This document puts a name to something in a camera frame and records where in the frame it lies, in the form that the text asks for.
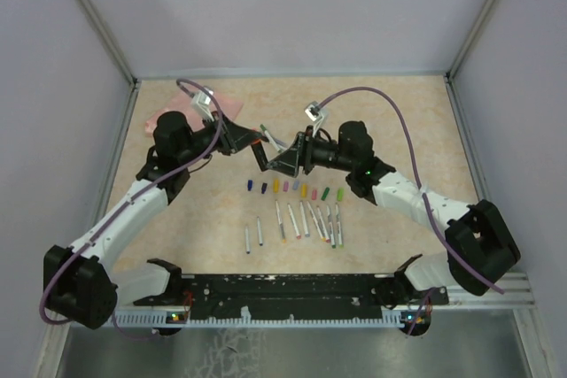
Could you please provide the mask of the orange capped black highlighter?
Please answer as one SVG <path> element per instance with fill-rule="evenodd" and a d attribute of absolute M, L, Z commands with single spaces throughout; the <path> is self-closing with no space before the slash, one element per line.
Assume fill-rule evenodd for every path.
<path fill-rule="evenodd" d="M 266 156 L 266 152 L 264 150 L 263 144 L 261 140 L 257 140 L 256 142 L 251 144 L 253 155 L 256 159 L 259 169 L 262 172 L 268 170 L 268 158 Z"/>

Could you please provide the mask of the green capped marker pen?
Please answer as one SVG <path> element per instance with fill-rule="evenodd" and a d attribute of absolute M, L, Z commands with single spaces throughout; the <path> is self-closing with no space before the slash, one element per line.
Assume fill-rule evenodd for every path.
<path fill-rule="evenodd" d="M 266 136 L 266 138 L 268 139 L 268 142 L 270 143 L 270 145 L 277 151 L 277 152 L 282 152 L 284 150 L 284 148 L 278 143 L 278 141 L 270 134 L 270 132 L 268 131 L 268 129 L 261 124 L 260 125 L 260 130 L 262 131 L 262 133 Z"/>

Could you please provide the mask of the dark green pen cap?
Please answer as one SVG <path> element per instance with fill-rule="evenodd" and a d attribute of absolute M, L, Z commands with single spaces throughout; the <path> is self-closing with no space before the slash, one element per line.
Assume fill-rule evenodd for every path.
<path fill-rule="evenodd" d="M 326 187 L 326 188 L 324 189 L 323 193 L 322 193 L 321 200 L 322 200 L 322 201 L 325 201 L 326 198 L 328 197 L 329 193 L 330 193 L 330 188 L 329 188 L 329 187 Z"/>

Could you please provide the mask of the lavender marker pen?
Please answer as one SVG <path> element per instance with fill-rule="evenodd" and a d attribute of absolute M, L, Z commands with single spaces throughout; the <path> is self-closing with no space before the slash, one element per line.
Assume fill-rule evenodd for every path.
<path fill-rule="evenodd" d="M 306 209 L 305 209 L 305 205 L 304 205 L 302 200 L 299 201 L 299 209 L 300 209 L 300 214 L 301 214 L 301 223 L 302 223 L 303 233 L 304 233 L 305 238 L 308 238 L 310 236 L 310 232 L 309 232 L 309 228 L 308 228 L 308 224 L 307 224 Z"/>

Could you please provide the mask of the light green capped marker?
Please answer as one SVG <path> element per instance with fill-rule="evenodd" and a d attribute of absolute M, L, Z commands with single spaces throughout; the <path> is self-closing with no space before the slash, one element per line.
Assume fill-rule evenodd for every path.
<path fill-rule="evenodd" d="M 344 237 L 343 237 L 343 227 L 342 227 L 342 220 L 341 220 L 341 213 L 338 204 L 335 204 L 335 213 L 336 213 L 336 223 L 337 223 L 337 231 L 338 231 L 338 247 L 344 247 Z"/>

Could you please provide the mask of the magenta capped marker pen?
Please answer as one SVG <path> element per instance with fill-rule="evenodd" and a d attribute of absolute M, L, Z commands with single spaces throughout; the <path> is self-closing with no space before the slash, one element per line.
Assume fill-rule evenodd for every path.
<path fill-rule="evenodd" d="M 326 228 L 326 223 L 325 223 L 324 217 L 322 215 L 322 210 L 318 205 L 316 206 L 316 211 L 317 211 L 318 220 L 319 220 L 319 223 L 320 223 L 320 228 L 322 230 L 322 235 L 323 235 L 324 241 L 326 243 L 330 243 L 331 239 L 330 239 L 328 230 Z"/>

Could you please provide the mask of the orange white marker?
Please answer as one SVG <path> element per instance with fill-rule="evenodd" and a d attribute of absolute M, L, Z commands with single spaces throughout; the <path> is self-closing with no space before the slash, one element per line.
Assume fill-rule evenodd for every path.
<path fill-rule="evenodd" d="M 285 235 L 285 231 L 284 231 L 283 215 L 282 215 L 280 204 L 279 204 L 278 200 L 275 201 L 275 205 L 276 205 L 276 217 L 277 217 L 277 222 L 278 222 L 278 227 L 279 227 L 279 232 L 280 232 L 280 239 L 283 243 L 286 243 L 286 235 Z"/>

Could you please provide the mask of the pink capped marker pen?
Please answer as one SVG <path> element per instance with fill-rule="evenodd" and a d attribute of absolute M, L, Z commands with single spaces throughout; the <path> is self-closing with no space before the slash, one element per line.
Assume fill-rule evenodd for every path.
<path fill-rule="evenodd" d="M 295 234 L 296 238 L 299 240 L 299 239 L 301 239 L 302 234 L 299 231 L 299 225 L 298 225 L 295 213 L 294 213 L 293 208 L 292 208 L 290 203 L 287 204 L 287 208 L 288 208 L 288 212 L 290 214 L 291 224 L 292 224 L 292 227 L 293 227 L 294 234 Z"/>

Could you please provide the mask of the dark green capped marker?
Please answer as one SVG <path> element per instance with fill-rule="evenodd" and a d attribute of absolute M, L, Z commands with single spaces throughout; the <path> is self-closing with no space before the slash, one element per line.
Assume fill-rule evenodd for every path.
<path fill-rule="evenodd" d="M 335 238 L 335 232 L 333 226 L 333 219 L 332 219 L 331 209 L 328 204 L 326 205 L 326 211 L 327 211 L 327 221 L 328 221 L 328 229 L 329 229 L 328 232 L 329 232 L 331 248 L 336 249 L 337 244 L 336 244 L 336 238 Z"/>

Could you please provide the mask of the blue capped marker pen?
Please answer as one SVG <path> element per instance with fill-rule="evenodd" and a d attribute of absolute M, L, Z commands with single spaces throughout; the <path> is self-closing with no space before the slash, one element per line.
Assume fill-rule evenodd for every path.
<path fill-rule="evenodd" d="M 245 225 L 245 252 L 246 254 L 251 254 L 252 246 L 251 246 L 251 238 L 250 238 L 250 229 L 248 225 Z"/>

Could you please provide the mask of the grey capped marker pen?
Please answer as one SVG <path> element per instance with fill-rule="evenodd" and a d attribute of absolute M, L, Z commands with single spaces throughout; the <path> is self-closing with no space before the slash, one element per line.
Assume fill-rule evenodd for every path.
<path fill-rule="evenodd" d="M 284 149 L 287 149 L 287 148 L 288 148 L 288 144 L 285 143 L 285 142 L 283 142 L 283 141 L 281 141 L 280 139 L 275 138 L 275 141 L 276 141 L 276 143 L 277 143 L 280 147 L 282 147 L 282 148 L 284 148 Z"/>

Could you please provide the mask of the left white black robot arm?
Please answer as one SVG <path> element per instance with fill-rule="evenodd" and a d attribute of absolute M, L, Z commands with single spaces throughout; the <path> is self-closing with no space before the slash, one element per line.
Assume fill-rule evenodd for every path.
<path fill-rule="evenodd" d="M 145 226 L 165 211 L 190 178 L 190 167 L 215 151 L 229 156 L 252 148 L 261 166 L 267 160 L 259 131 L 241 127 L 219 112 L 198 131 L 184 114 L 165 112 L 153 132 L 146 163 L 126 195 L 91 230 L 63 248 L 52 246 L 43 259 L 43 293 L 39 313 L 48 324 L 74 321 L 97 329 L 116 310 L 157 297 L 171 305 L 184 293 L 180 269 L 149 260 L 129 273 L 114 274 L 121 253 Z"/>

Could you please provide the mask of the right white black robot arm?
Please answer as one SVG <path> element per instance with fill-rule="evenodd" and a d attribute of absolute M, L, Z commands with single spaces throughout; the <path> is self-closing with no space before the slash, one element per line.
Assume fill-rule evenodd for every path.
<path fill-rule="evenodd" d="M 416 303 L 429 289 L 453 285 L 478 297 L 490 289 L 501 292 L 498 281 L 521 258 L 495 204 L 456 201 L 418 186 L 375 155 L 361 121 L 342 124 L 337 140 L 321 138 L 307 127 L 267 163 L 269 170 L 290 177 L 317 166 L 346 172 L 346 184 L 357 197 L 403 214 L 443 245 L 442 252 L 418 255 L 402 266 L 395 289 L 406 303 Z"/>

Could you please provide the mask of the pink plastic bag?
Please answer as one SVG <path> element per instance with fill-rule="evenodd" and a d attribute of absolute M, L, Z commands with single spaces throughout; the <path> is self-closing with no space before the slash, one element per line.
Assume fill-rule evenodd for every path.
<path fill-rule="evenodd" d="M 242 110 L 244 103 L 238 101 L 233 97 L 224 96 L 221 93 L 214 92 L 214 97 L 220 104 L 223 115 L 234 120 Z M 153 131 L 157 127 L 158 118 L 166 112 L 181 112 L 192 130 L 199 130 L 203 127 L 202 118 L 191 107 L 191 99 L 188 95 L 179 91 L 173 96 L 165 107 L 155 112 L 144 124 L 144 133 L 146 136 L 151 137 Z"/>

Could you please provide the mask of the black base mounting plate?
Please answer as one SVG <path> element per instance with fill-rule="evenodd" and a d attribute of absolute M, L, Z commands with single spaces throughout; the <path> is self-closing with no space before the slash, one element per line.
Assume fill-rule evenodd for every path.
<path fill-rule="evenodd" d="M 380 319 L 384 309 L 418 305 L 425 297 L 448 304 L 445 289 L 414 289 L 398 273 L 184 274 L 163 294 L 134 305 L 178 305 L 194 320 L 236 319 L 244 307 L 253 320 L 367 320 Z"/>

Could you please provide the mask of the aluminium frame rail right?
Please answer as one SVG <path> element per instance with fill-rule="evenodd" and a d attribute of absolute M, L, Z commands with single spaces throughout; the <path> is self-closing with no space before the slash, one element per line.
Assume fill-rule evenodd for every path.
<path fill-rule="evenodd" d="M 496 7 L 500 0 L 485 0 L 477 17 L 475 18 L 470 31 L 468 32 L 461 48 L 458 50 L 454 57 L 451 66 L 448 68 L 445 78 L 447 83 L 453 83 L 457 75 L 461 71 L 465 61 L 470 55 L 472 49 L 478 42 L 478 39 L 483 34 L 484 29 L 490 21 Z"/>

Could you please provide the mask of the aluminium frame rail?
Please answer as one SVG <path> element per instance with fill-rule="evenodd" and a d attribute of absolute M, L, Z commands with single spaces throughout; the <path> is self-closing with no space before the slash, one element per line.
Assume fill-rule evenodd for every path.
<path fill-rule="evenodd" d="M 82 13 L 89 22 L 91 29 L 96 34 L 98 40 L 105 49 L 106 54 L 112 60 L 115 67 L 119 70 L 120 74 L 129 86 L 134 87 L 137 83 L 137 78 L 135 77 L 126 55 L 118 44 L 112 30 L 104 20 L 93 0 L 75 0 L 75 2 L 82 10 Z"/>
<path fill-rule="evenodd" d="M 477 17 L 475 18 L 470 31 L 468 32 L 461 48 L 458 50 L 454 57 L 451 66 L 448 68 L 445 78 L 447 83 L 453 83 L 457 75 L 461 71 L 465 61 L 470 55 L 472 49 L 478 42 L 478 39 L 483 34 L 484 29 L 490 21 L 496 7 L 500 0 L 485 0 Z"/>

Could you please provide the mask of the aluminium frame rail left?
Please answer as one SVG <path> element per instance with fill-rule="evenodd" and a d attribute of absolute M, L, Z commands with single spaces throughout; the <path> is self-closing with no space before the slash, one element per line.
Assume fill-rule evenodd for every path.
<path fill-rule="evenodd" d="M 112 30 L 104 20 L 93 0 L 75 0 L 75 2 L 82 10 L 82 13 L 89 22 L 91 29 L 96 34 L 98 40 L 105 49 L 106 54 L 112 60 L 115 67 L 119 70 L 120 74 L 129 86 L 134 87 L 137 83 L 137 78 L 135 77 L 126 55 L 118 44 Z"/>

